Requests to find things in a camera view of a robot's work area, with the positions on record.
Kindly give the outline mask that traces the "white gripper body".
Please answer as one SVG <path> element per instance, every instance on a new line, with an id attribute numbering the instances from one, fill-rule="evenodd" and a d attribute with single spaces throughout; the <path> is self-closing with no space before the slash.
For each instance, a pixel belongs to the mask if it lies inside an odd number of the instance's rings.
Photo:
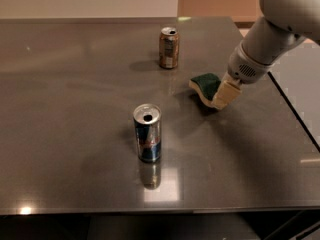
<path id="1" fill-rule="evenodd" d="M 260 80 L 273 66 L 275 56 L 254 45 L 241 42 L 230 55 L 228 74 L 243 84 Z"/>

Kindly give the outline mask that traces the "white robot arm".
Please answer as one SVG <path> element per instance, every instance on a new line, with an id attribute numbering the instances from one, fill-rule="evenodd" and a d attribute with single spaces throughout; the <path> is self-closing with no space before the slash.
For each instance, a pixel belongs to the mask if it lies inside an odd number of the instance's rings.
<path id="1" fill-rule="evenodd" d="M 287 51 L 304 40 L 320 44 L 320 0 L 259 0 L 262 16 L 231 54 L 210 105 L 218 110 L 261 79 Z"/>

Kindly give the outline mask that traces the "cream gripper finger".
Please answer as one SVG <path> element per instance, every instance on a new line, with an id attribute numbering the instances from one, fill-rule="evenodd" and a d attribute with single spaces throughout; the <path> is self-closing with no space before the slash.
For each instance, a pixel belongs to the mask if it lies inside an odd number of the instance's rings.
<path id="1" fill-rule="evenodd" d="M 221 80 L 217 92 L 213 96 L 211 105 L 218 110 L 222 110 L 241 93 L 241 81 L 226 73 Z"/>

